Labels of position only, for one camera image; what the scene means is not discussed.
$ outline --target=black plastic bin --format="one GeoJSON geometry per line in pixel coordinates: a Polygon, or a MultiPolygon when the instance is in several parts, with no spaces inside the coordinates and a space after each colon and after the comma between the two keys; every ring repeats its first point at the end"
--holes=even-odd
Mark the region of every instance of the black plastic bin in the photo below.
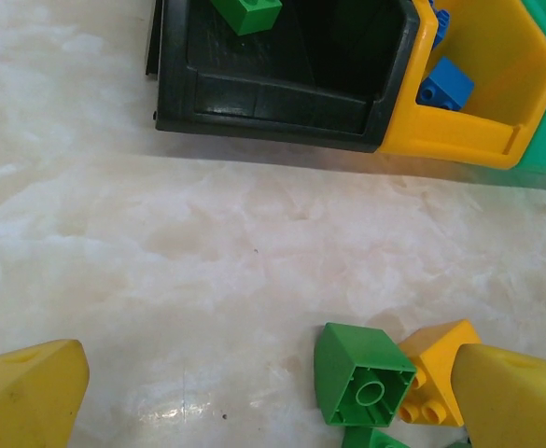
{"type": "Polygon", "coordinates": [[[272,30],[238,36],[210,0],[157,0],[156,127],[373,152],[419,24],[411,0],[283,0],[272,30]]]}

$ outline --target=yellow plastic piece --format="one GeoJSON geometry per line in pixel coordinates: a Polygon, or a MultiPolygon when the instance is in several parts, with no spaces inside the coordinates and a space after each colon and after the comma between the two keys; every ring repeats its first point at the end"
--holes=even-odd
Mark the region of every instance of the yellow plastic piece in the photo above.
{"type": "Polygon", "coordinates": [[[445,39],[428,0],[380,151],[512,168],[546,110],[546,37],[520,0],[436,0],[451,13],[445,39]],[[461,112],[417,105],[421,82],[446,56],[474,83],[461,112]]]}
{"type": "Polygon", "coordinates": [[[405,400],[399,409],[407,423],[463,426],[463,417],[451,388],[451,368],[464,343],[481,343],[468,320],[420,329],[399,348],[417,368],[405,400]]]}
{"type": "Polygon", "coordinates": [[[89,380],[78,341],[0,356],[0,448],[67,446],[89,380]]]}
{"type": "Polygon", "coordinates": [[[474,448],[546,447],[546,361],[463,345],[452,383],[474,448]]]}

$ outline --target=blue toy block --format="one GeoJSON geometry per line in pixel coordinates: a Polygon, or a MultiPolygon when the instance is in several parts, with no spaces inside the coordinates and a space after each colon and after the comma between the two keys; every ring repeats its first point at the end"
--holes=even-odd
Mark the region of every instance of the blue toy block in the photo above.
{"type": "Polygon", "coordinates": [[[443,57],[422,82],[416,102],[457,111],[466,105],[473,89],[474,82],[443,57]]]}
{"type": "Polygon", "coordinates": [[[444,37],[447,35],[447,29],[449,28],[449,23],[451,22],[451,14],[449,14],[449,11],[445,9],[441,9],[440,11],[437,11],[435,9],[435,14],[437,16],[437,19],[439,21],[439,30],[437,31],[437,35],[434,37],[434,43],[432,44],[432,49],[436,48],[437,45],[442,42],[444,37]]]}

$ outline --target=floor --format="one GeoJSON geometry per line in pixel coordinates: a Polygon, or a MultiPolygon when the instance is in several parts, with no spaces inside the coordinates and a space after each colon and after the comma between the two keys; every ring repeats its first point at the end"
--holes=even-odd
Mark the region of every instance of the floor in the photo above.
{"type": "Polygon", "coordinates": [[[159,133],[150,10],[0,0],[0,353],[83,342],[71,447],[339,447],[327,321],[546,358],[546,176],[159,133]]]}

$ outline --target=yellow triangular block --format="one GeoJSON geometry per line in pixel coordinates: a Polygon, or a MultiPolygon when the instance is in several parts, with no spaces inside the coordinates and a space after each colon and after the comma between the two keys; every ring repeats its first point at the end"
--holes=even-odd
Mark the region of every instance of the yellow triangular block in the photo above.
{"type": "Polygon", "coordinates": [[[399,344],[416,367],[415,378],[399,416],[406,423],[463,426],[463,417],[451,388],[451,368],[464,343],[480,343],[468,320],[419,329],[399,344]]]}
{"type": "Polygon", "coordinates": [[[463,345],[452,385],[474,448],[546,447],[545,360],[463,345]]]}
{"type": "Polygon", "coordinates": [[[0,448],[67,446],[90,372],[81,343],[0,356],[0,448]]]}

